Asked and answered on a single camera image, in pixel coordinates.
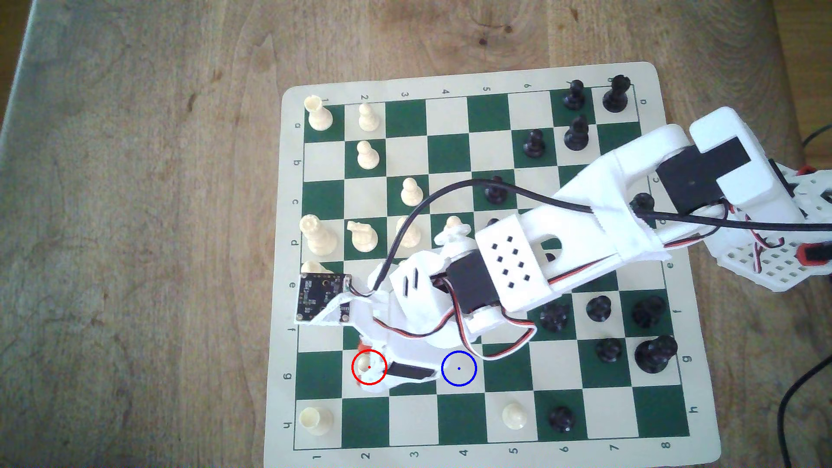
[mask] black power cord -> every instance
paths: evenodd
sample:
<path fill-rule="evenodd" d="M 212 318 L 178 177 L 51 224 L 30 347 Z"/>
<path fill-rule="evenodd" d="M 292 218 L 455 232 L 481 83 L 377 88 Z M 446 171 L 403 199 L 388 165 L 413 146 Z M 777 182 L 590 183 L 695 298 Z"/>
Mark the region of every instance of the black power cord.
<path fill-rule="evenodd" d="M 783 395 L 783 400 L 780 400 L 780 407 L 777 408 L 777 441 L 780 443 L 780 453 L 783 455 L 783 465 L 785 468 L 791 468 L 791 459 L 789 458 L 789 448 L 785 444 L 785 428 L 783 422 L 785 419 L 785 408 L 789 405 L 791 397 L 806 383 L 807 380 L 814 377 L 824 367 L 832 363 L 832 355 L 818 363 L 817 366 L 812 367 L 808 372 L 797 379 L 789 390 Z"/>
<path fill-rule="evenodd" d="M 430 205 L 434 200 L 444 195 L 447 195 L 450 192 L 458 190 L 460 188 L 465 187 L 493 187 L 493 188 L 501 188 L 511 193 L 515 193 L 522 197 L 530 198 L 536 202 L 541 202 L 546 205 L 551 205 L 553 207 L 563 208 L 565 210 L 571 210 L 574 212 L 582 212 L 582 213 L 592 213 L 592 208 L 588 207 L 587 205 L 581 205 L 580 203 L 572 203 L 572 202 L 565 202 L 563 200 L 558 200 L 556 198 L 546 197 L 536 192 L 532 192 L 531 190 L 527 190 L 525 188 L 517 187 L 512 184 L 506 182 L 498 182 L 492 181 L 488 179 L 469 179 L 467 181 L 460 181 L 455 182 L 445 187 L 440 188 L 434 193 L 431 193 L 427 198 L 422 200 L 413 210 L 412 213 L 408 215 L 407 218 L 404 219 L 404 224 L 402 225 L 399 232 L 396 234 L 395 239 L 393 240 L 393 244 L 390 247 L 390 251 L 387 254 L 387 258 L 384 259 L 384 264 L 381 267 L 381 271 L 379 272 L 379 276 L 375 280 L 375 284 L 370 289 L 367 294 L 361 294 L 357 291 L 353 291 L 354 293 L 358 294 L 359 296 L 368 296 L 372 294 L 374 291 L 377 291 L 381 286 L 382 281 L 384 278 L 387 277 L 387 273 L 390 271 L 390 267 L 393 265 L 393 258 L 395 252 L 399 249 L 399 244 L 402 241 L 402 237 L 404 237 L 404 233 L 408 230 L 411 224 L 416 220 L 416 216 L 421 213 L 428 205 Z M 712 218 L 712 217 L 699 217 L 693 215 L 680 215 L 678 213 L 669 213 L 669 212 L 652 212 L 649 210 L 643 209 L 635 209 L 633 210 L 636 213 L 636 216 L 640 217 L 641 219 L 654 219 L 654 220 L 665 220 L 665 221 L 675 221 L 675 222 L 689 222 L 693 224 L 703 224 L 707 226 L 716 226 L 716 227 L 733 227 L 735 229 L 754 229 L 757 231 L 832 231 L 832 223 L 819 223 L 819 224 L 794 224 L 794 223 L 787 223 L 787 222 L 750 222 L 750 221 L 736 221 L 731 219 L 720 219 L 720 218 Z"/>
<path fill-rule="evenodd" d="M 811 143 L 811 141 L 812 141 L 812 140 L 816 139 L 816 138 L 817 138 L 817 137 L 818 137 L 821 133 L 826 132 L 826 131 L 827 131 L 827 130 L 829 130 L 830 128 L 832 128 L 832 123 L 827 123 L 826 125 L 822 126 L 821 128 L 818 128 L 817 130 L 815 130 L 814 132 L 812 132 L 812 133 L 811 133 L 808 137 L 806 137 L 806 139 L 803 141 L 803 147 L 806 147 L 807 145 L 809 145 L 809 143 Z"/>
<path fill-rule="evenodd" d="M 725 211 L 722 213 L 722 218 L 721 219 L 723 219 L 723 220 L 728 219 L 728 213 L 730 213 L 732 206 L 725 198 L 722 199 L 721 205 L 725 208 Z M 705 234 L 694 234 L 693 236 L 687 237 L 686 239 L 680 239 L 678 241 L 668 242 L 667 244 L 665 244 L 665 247 L 672 247 L 672 246 L 676 246 L 677 244 L 684 244 L 685 242 L 689 242 L 689 241 L 701 241 L 702 239 L 704 239 L 706 237 L 710 237 L 710 236 L 713 236 L 714 234 L 716 234 L 716 232 L 719 231 L 721 227 L 722 226 L 714 227 L 713 229 L 706 232 Z"/>

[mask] white chess piece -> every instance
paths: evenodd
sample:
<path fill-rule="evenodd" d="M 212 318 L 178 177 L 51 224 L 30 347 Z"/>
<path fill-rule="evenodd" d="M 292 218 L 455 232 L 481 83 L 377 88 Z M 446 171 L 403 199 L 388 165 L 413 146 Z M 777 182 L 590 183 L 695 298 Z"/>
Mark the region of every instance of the white chess piece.
<path fill-rule="evenodd" d="M 406 219 L 407 217 L 400 217 L 399 220 L 396 221 L 396 232 L 402 230 L 404 220 Z M 416 223 L 414 222 L 410 225 L 410 227 L 408 227 L 408 230 L 404 232 L 404 235 L 402 236 L 402 241 L 401 243 L 399 243 L 399 245 L 406 249 L 409 249 L 412 247 L 416 247 L 418 245 L 418 242 L 421 240 L 422 232 L 418 229 L 418 226 L 416 226 Z"/>
<path fill-rule="evenodd" d="M 316 406 L 304 408 L 298 416 L 300 425 L 313 436 L 322 436 L 332 428 L 332 411 Z"/>
<path fill-rule="evenodd" d="M 366 253 L 379 244 L 379 234 L 369 224 L 348 221 L 347 230 L 353 233 L 353 247 L 357 251 Z"/>
<path fill-rule="evenodd" d="M 314 260 L 305 261 L 303 265 L 300 266 L 301 273 L 331 273 L 331 270 L 327 270 L 324 268 L 323 265 L 318 263 Z"/>
<path fill-rule="evenodd" d="M 518 430 L 526 425 L 526 410 L 517 403 L 509 403 L 503 408 L 503 422 L 508 429 Z"/>
<path fill-rule="evenodd" d="M 369 142 L 363 140 L 359 142 L 359 144 L 355 145 L 355 149 L 359 152 L 359 166 L 362 169 L 374 169 L 378 166 L 380 158 L 379 152 L 375 151 L 373 147 L 369 145 Z"/>
<path fill-rule="evenodd" d="M 310 127 L 322 132 L 332 125 L 332 112 L 324 107 L 320 97 L 309 96 L 304 99 L 304 107 L 310 114 Z"/>
<path fill-rule="evenodd" d="M 402 202 L 408 207 L 415 207 L 424 197 L 422 189 L 416 183 L 416 179 L 408 177 L 402 182 Z"/>
<path fill-rule="evenodd" d="M 315 215 L 300 218 L 300 231 L 306 237 L 312 253 L 317 256 L 328 256 L 338 245 L 338 237 Z"/>
<path fill-rule="evenodd" d="M 457 227 L 463 223 L 463 220 L 459 219 L 456 215 L 451 215 L 445 220 L 445 229 L 450 229 L 452 227 Z"/>
<path fill-rule="evenodd" d="M 372 132 L 379 128 L 379 116 L 375 115 L 373 108 L 367 103 L 359 106 L 359 127 L 365 132 Z"/>
<path fill-rule="evenodd" d="M 355 360 L 355 373 L 359 376 L 369 370 L 369 353 L 360 354 Z"/>

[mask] black pawn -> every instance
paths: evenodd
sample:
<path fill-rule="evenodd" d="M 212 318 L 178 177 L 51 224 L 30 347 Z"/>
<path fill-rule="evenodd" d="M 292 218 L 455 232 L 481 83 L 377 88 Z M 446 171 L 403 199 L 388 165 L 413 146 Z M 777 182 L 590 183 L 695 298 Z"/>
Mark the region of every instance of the black pawn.
<path fill-rule="evenodd" d="M 653 199 L 653 195 L 645 192 L 637 193 L 630 202 L 630 207 L 632 207 L 632 209 L 644 210 L 646 212 L 652 212 L 653 207 L 655 206 L 656 200 Z"/>
<path fill-rule="evenodd" d="M 569 322 L 569 306 L 550 302 L 540 312 L 540 325 L 552 333 L 566 328 Z"/>
<path fill-rule="evenodd" d="M 503 178 L 500 176 L 491 177 L 495 182 L 502 182 Z M 508 190 L 500 187 L 486 187 L 485 199 L 494 205 L 500 205 L 508 199 Z"/>
<path fill-rule="evenodd" d="M 543 132 L 535 128 L 528 133 L 528 139 L 522 145 L 522 151 L 526 156 L 538 158 L 546 151 L 546 143 L 543 142 Z"/>
<path fill-rule="evenodd" d="M 673 336 L 662 335 L 636 347 L 636 364 L 648 374 L 664 371 L 679 346 Z"/>
<path fill-rule="evenodd" d="M 549 425 L 558 432 L 569 432 L 575 426 L 575 415 L 565 406 L 549 411 Z"/>
<path fill-rule="evenodd" d="M 661 320 L 667 304 L 659 296 L 650 296 L 636 302 L 632 308 L 632 320 L 641 328 L 650 328 Z"/>
<path fill-rule="evenodd" d="M 621 112 L 626 107 L 626 92 L 630 89 L 630 78 L 616 75 L 612 79 L 610 90 L 604 94 L 604 108 L 609 112 Z"/>
<path fill-rule="evenodd" d="M 569 92 L 563 95 L 563 105 L 570 111 L 578 111 L 583 107 L 586 98 L 583 96 L 583 82 L 572 80 L 569 83 Z"/>
<path fill-rule="evenodd" d="M 594 321 L 605 321 L 610 318 L 612 301 L 607 296 L 593 297 L 587 303 L 587 315 Z"/>
<path fill-rule="evenodd" d="M 604 362 L 615 362 L 622 355 L 622 341 L 618 338 L 604 338 L 595 345 L 595 354 Z"/>
<path fill-rule="evenodd" d="M 581 151 L 589 143 L 589 124 L 585 116 L 578 116 L 572 121 L 566 134 L 563 135 L 563 142 L 567 148 L 573 151 Z"/>

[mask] wood grain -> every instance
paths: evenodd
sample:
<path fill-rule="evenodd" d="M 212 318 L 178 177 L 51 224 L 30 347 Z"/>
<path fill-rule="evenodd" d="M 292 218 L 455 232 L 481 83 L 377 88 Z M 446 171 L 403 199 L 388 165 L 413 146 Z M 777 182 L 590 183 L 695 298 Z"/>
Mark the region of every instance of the wood grain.
<path fill-rule="evenodd" d="M 832 2 L 776 0 L 774 5 L 800 135 L 806 138 L 832 122 Z M 805 152 L 808 164 L 832 168 L 832 132 L 817 137 Z"/>
<path fill-rule="evenodd" d="M 649 60 L 668 118 L 737 108 L 800 162 L 770 4 L 42 1 L 0 140 L 0 465 L 262 463 L 288 87 Z M 776 404 L 829 351 L 830 285 L 692 250 L 724 466 L 777 466 Z M 832 465 L 832 375 L 790 406 Z"/>

